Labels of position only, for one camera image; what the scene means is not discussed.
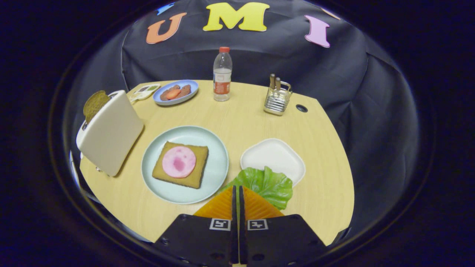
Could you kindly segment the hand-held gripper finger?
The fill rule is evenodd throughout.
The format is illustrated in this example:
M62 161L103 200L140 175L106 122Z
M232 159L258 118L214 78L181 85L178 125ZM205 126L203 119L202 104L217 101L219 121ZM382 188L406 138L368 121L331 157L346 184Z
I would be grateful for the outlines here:
M303 267L328 251L307 222L298 214L251 217L258 204L251 190L239 186L239 260L248 267Z
M236 188L215 196L203 210L203 216L178 215L154 247L189 267L231 267L238 263Z

